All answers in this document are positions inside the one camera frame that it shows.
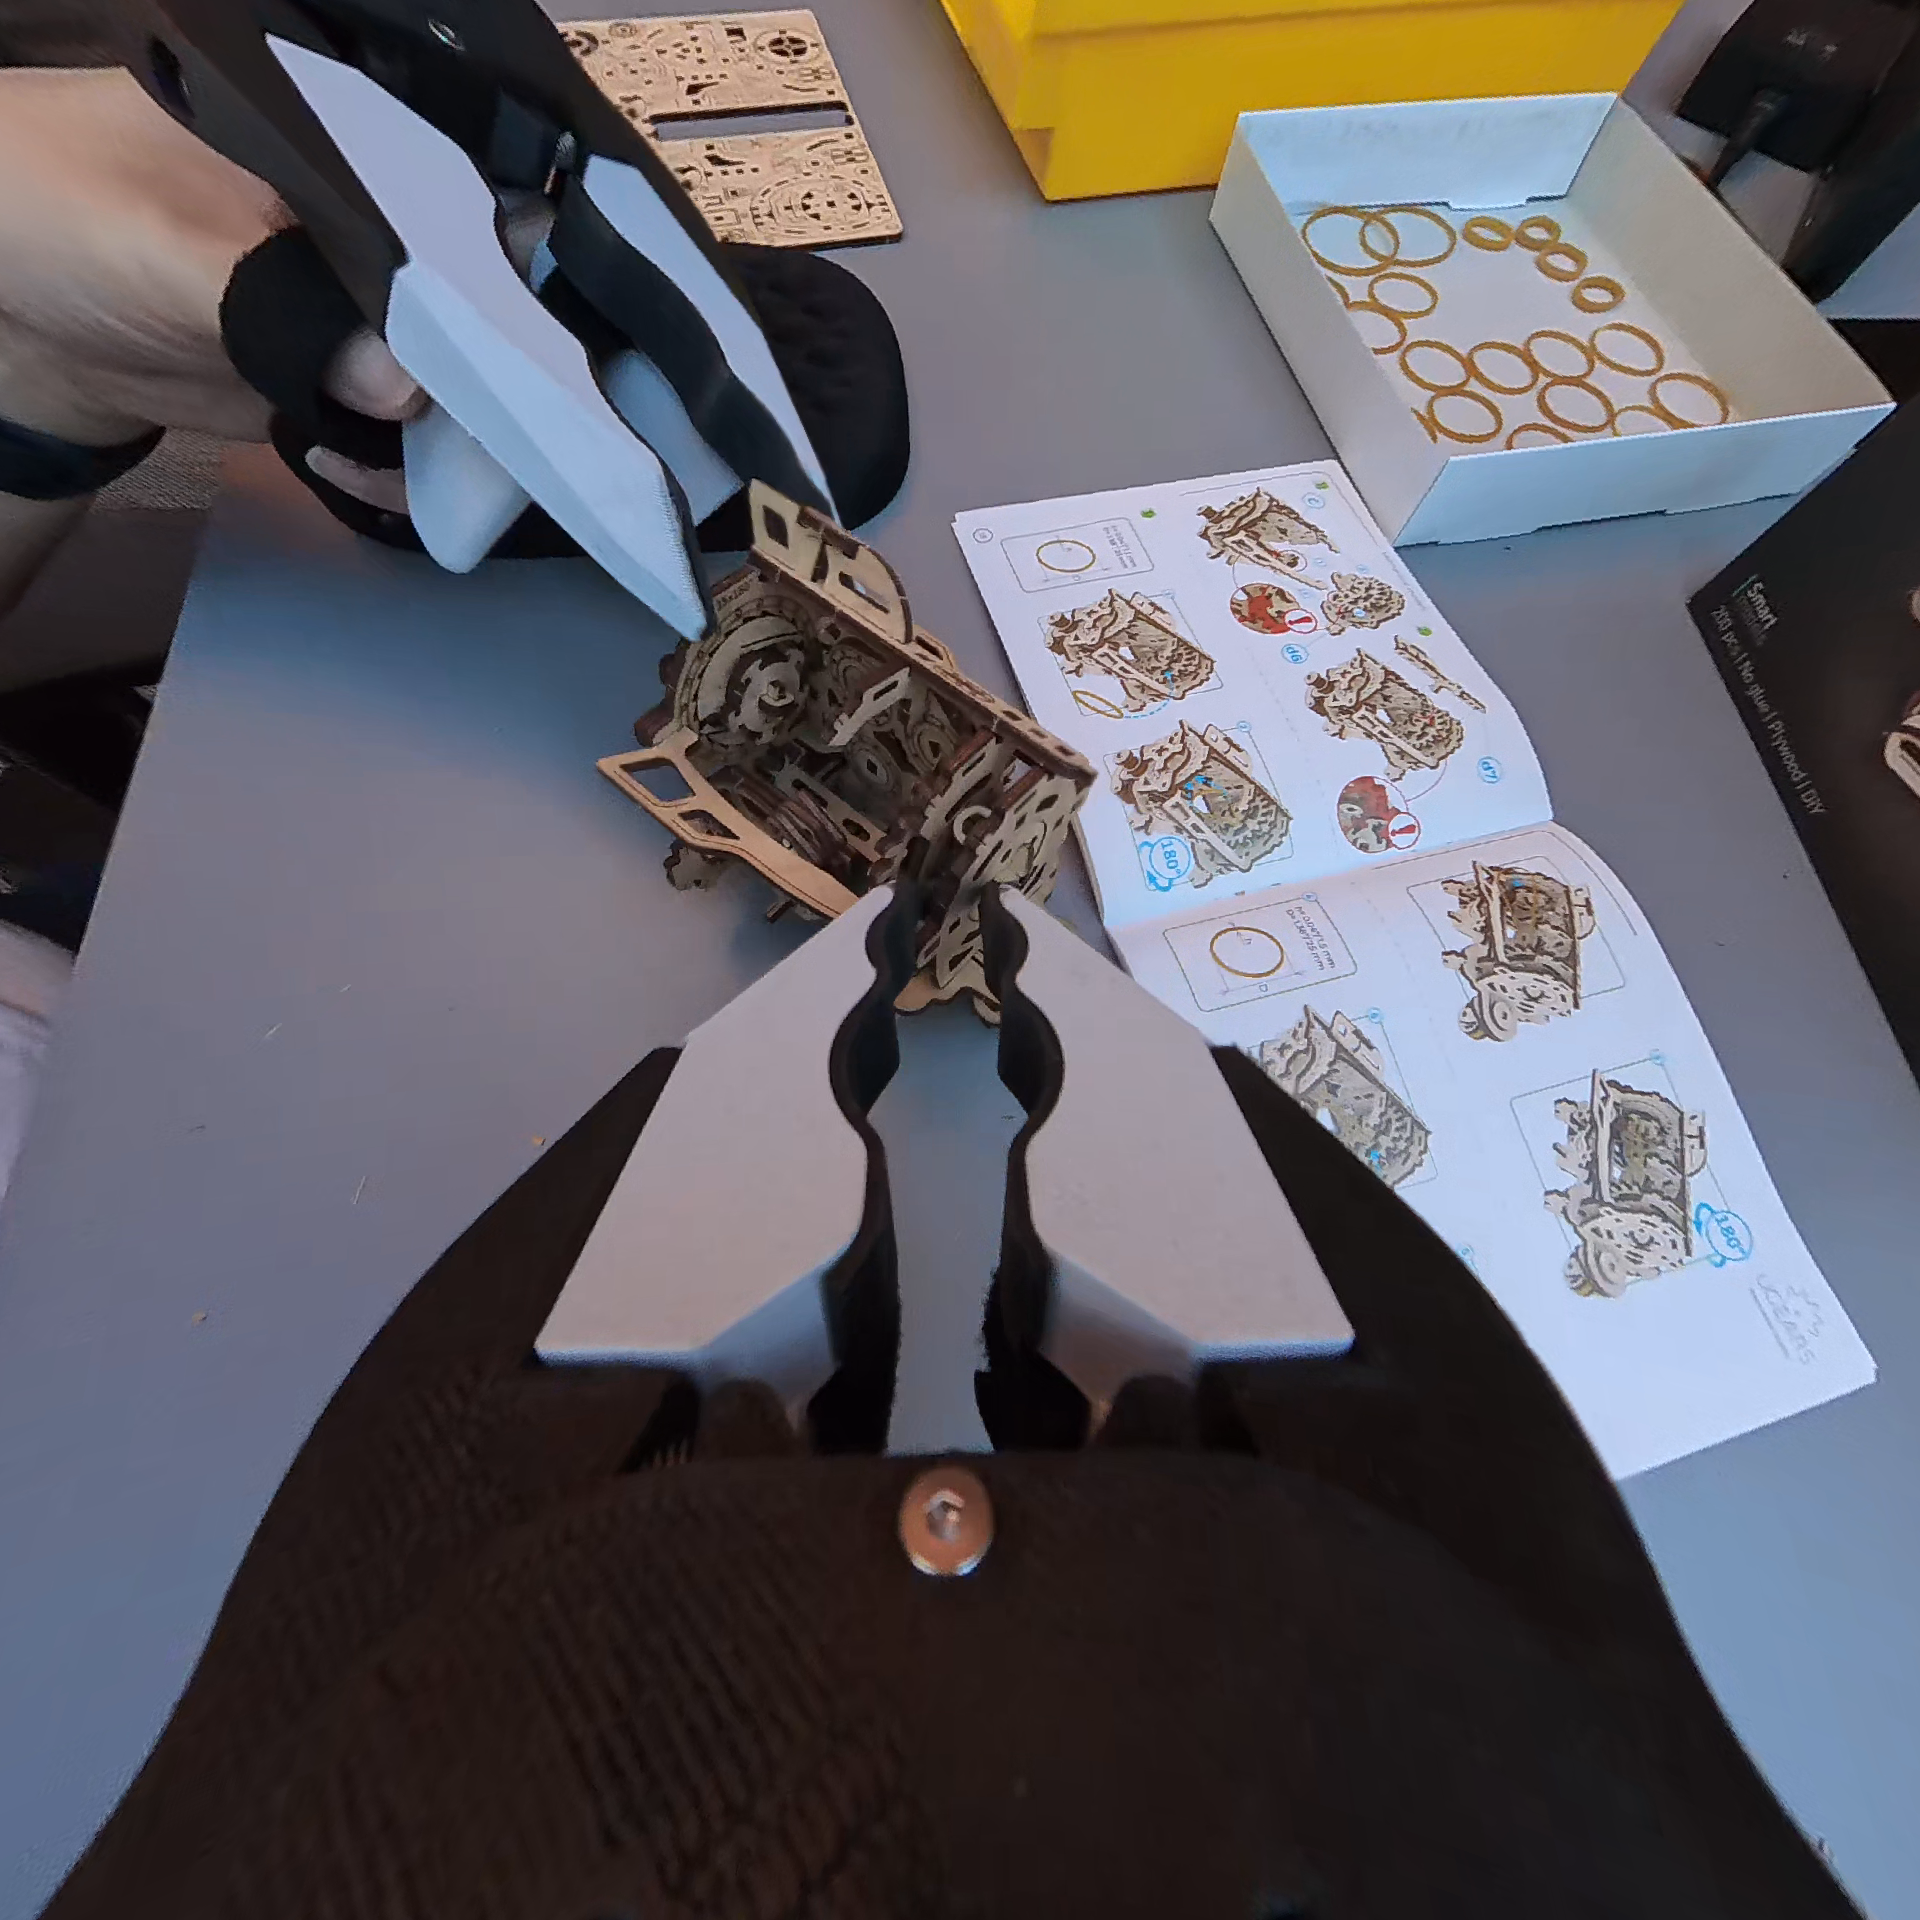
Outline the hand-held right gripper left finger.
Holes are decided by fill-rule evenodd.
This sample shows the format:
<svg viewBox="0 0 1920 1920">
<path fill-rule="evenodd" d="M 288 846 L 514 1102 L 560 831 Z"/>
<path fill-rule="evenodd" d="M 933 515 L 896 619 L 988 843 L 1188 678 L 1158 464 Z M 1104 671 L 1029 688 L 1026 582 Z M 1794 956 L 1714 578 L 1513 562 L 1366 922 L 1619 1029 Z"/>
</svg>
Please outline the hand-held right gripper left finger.
<svg viewBox="0 0 1920 1920">
<path fill-rule="evenodd" d="M 818 1452 L 877 1453 L 901 1338 L 872 1111 L 899 1070 L 921 888 L 881 884 L 696 1026 L 534 1342 L 776 1389 Z"/>
</svg>

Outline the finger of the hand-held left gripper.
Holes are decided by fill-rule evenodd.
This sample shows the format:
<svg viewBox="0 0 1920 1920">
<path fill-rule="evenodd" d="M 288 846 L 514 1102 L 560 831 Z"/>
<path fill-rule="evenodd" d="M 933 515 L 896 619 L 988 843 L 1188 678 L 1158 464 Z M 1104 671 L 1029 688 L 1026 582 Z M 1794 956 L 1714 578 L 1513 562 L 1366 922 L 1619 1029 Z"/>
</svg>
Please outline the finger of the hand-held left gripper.
<svg viewBox="0 0 1920 1920">
<path fill-rule="evenodd" d="M 553 149 L 555 213 L 528 269 L 570 339 L 534 500 L 641 602 L 705 602 L 696 552 L 745 543 L 753 480 L 842 516 L 842 275 L 817 255 L 698 242 L 661 173 Z"/>
<path fill-rule="evenodd" d="M 274 35 L 267 43 L 404 251 L 381 330 L 429 398 L 403 427 L 406 512 L 426 552 L 469 572 L 534 500 L 677 634 L 705 635 L 705 582 L 669 470 L 516 275 L 476 167 L 357 69 Z"/>
</svg>

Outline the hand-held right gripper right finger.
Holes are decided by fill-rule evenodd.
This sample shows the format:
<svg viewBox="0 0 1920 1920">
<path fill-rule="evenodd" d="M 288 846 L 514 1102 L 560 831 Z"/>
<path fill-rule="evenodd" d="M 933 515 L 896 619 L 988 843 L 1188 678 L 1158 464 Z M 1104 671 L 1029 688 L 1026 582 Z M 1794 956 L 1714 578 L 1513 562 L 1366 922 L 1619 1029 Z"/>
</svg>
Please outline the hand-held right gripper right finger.
<svg viewBox="0 0 1920 1920">
<path fill-rule="evenodd" d="M 1322 1360 L 1353 1323 L 1205 1036 L 1046 909 L 980 900 L 1013 1139 L 976 1406 L 1078 1450 L 1124 1384 Z"/>
</svg>

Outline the wooden mechanical model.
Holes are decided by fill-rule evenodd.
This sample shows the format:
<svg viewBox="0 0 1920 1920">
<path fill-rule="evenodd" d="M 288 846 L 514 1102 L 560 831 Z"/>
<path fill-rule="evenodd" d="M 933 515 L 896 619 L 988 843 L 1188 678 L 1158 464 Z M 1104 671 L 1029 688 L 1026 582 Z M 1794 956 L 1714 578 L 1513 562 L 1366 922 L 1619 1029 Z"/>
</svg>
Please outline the wooden mechanical model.
<svg viewBox="0 0 1920 1920">
<path fill-rule="evenodd" d="M 1096 767 L 971 682 L 876 548 L 763 483 L 748 506 L 753 548 L 713 590 L 712 634 L 675 648 L 635 747 L 597 767 L 673 831 L 678 888 L 732 858 L 776 887 L 770 918 L 830 922 L 917 879 L 896 1008 L 968 995 L 997 1024 L 979 900 L 1050 898 Z"/>
</svg>

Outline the person's left hand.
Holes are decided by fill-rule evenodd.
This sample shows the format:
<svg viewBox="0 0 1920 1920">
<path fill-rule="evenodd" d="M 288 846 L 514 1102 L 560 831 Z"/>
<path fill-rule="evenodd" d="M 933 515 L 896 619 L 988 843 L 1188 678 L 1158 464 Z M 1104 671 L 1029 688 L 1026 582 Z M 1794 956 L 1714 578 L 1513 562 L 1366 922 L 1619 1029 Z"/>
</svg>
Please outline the person's left hand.
<svg viewBox="0 0 1920 1920">
<path fill-rule="evenodd" d="M 123 69 L 3 76 L 3 413 L 83 446 L 161 427 L 260 444 L 233 371 L 233 268 L 293 229 L 251 173 Z"/>
</svg>

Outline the wooden puzzle parts sheet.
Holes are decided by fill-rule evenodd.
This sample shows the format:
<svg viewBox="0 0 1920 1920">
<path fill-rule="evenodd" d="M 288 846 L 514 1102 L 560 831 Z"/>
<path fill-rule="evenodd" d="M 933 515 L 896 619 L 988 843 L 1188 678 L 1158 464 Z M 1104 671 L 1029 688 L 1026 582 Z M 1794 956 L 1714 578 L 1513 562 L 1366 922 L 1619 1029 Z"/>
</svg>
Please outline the wooden puzzle parts sheet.
<svg viewBox="0 0 1920 1920">
<path fill-rule="evenodd" d="M 609 15 L 560 32 L 716 237 L 768 248 L 901 240 L 902 218 L 810 8 Z"/>
</svg>

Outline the instruction booklet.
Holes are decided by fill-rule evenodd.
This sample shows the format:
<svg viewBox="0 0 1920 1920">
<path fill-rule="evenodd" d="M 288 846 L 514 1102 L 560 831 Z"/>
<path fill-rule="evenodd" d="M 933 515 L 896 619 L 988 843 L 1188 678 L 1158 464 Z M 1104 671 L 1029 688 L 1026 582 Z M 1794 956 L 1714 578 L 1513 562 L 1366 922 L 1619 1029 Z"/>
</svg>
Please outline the instruction booklet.
<svg viewBox="0 0 1920 1920">
<path fill-rule="evenodd" d="M 1665 948 L 1333 462 L 962 512 L 1123 965 L 1453 1247 L 1613 1476 L 1877 1363 Z"/>
</svg>

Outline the yellow box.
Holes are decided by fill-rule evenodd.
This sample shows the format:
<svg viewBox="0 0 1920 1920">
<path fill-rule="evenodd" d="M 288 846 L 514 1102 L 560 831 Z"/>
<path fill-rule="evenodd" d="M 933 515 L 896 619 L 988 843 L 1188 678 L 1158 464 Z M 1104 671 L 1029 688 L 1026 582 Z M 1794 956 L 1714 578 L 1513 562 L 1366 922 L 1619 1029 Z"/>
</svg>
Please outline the yellow box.
<svg viewBox="0 0 1920 1920">
<path fill-rule="evenodd" d="M 945 2 L 1046 200 L 1214 184 L 1244 112 L 1620 92 L 1677 2 Z"/>
</svg>

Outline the white cardboard box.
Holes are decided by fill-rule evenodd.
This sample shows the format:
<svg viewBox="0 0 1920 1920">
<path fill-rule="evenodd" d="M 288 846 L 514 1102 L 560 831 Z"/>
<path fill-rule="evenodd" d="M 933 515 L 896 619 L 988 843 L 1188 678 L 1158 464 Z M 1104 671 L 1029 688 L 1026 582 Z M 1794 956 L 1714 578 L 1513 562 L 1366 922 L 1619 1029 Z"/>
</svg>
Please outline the white cardboard box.
<svg viewBox="0 0 1920 1920">
<path fill-rule="evenodd" d="M 1333 204 L 1549 200 L 1592 221 L 1740 421 L 1445 455 L 1374 365 L 1294 224 L 1298 211 Z M 1337 459 L 1400 543 L 1789 496 L 1893 411 L 1860 355 L 1619 96 L 1246 112 L 1212 227 Z"/>
</svg>

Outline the pile of rubber bands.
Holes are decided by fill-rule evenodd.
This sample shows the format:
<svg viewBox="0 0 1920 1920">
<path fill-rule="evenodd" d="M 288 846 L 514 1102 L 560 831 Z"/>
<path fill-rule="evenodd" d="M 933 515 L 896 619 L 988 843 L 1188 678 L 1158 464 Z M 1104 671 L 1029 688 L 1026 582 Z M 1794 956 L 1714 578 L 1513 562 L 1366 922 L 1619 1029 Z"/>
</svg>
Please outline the pile of rubber bands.
<svg viewBox="0 0 1920 1920">
<path fill-rule="evenodd" d="M 1566 200 L 1333 204 L 1294 224 L 1374 365 L 1446 458 L 1742 419 Z"/>
</svg>

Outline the black product box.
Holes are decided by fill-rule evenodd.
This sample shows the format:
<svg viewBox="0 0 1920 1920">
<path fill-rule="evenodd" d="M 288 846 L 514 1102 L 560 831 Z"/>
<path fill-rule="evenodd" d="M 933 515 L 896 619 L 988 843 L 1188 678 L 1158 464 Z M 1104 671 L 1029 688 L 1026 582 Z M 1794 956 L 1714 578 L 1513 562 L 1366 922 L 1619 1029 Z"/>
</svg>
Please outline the black product box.
<svg viewBox="0 0 1920 1920">
<path fill-rule="evenodd" d="M 1686 605 L 1918 1067 L 1918 402 Z"/>
</svg>

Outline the black device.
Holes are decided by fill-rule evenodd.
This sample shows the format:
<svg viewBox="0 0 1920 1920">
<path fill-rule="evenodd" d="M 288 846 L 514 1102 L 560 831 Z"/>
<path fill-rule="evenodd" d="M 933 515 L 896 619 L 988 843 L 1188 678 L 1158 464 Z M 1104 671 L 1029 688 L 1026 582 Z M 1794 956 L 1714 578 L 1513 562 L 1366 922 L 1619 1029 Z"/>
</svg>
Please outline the black device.
<svg viewBox="0 0 1920 1920">
<path fill-rule="evenodd" d="M 1755 2 L 1713 48 L 1677 104 L 1721 142 L 1747 99 L 1793 92 L 1771 157 L 1813 181 L 1784 271 L 1820 301 L 1918 204 L 1918 5 Z"/>
</svg>

